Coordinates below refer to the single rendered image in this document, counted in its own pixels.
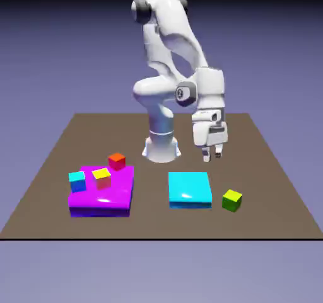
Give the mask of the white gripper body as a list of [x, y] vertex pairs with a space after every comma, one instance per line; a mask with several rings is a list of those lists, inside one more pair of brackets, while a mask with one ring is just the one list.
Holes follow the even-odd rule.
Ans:
[[198, 147], [209, 147], [224, 144], [228, 141], [226, 122], [215, 125], [213, 122], [196, 122], [193, 124], [194, 144]]

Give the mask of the small green cube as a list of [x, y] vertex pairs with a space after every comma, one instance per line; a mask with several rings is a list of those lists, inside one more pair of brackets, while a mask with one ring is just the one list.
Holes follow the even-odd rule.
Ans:
[[222, 207], [231, 212], [236, 212], [242, 202], [242, 194], [234, 190], [229, 189], [222, 196]]

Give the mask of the small red cube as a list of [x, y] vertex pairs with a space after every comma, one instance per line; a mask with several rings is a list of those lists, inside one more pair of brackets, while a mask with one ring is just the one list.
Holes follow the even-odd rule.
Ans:
[[114, 153], [108, 156], [109, 167], [115, 171], [126, 167], [126, 157], [120, 153]]

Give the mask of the small yellow cube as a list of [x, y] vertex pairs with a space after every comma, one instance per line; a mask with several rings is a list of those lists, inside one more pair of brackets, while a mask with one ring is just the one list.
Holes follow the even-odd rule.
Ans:
[[91, 173], [97, 190], [103, 190], [111, 186], [111, 174], [107, 168], [96, 169]]

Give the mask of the small blue cube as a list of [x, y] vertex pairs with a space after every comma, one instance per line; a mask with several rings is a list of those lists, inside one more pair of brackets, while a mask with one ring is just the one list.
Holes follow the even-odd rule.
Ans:
[[71, 172], [68, 176], [72, 193], [86, 190], [85, 173], [83, 171]]

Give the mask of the large cyan box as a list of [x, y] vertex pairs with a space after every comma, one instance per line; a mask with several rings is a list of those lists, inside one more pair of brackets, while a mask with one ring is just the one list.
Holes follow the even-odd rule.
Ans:
[[173, 209], [212, 207], [212, 191], [207, 172], [169, 172], [168, 199]]

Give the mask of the large magenta box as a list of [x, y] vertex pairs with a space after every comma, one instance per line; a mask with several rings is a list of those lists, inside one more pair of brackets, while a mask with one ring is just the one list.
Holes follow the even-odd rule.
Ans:
[[101, 166], [82, 166], [86, 189], [71, 192], [68, 205], [71, 217], [129, 217], [131, 211], [134, 183], [134, 167], [126, 166], [120, 170], [107, 167], [112, 175], [111, 186], [97, 189], [92, 171]]

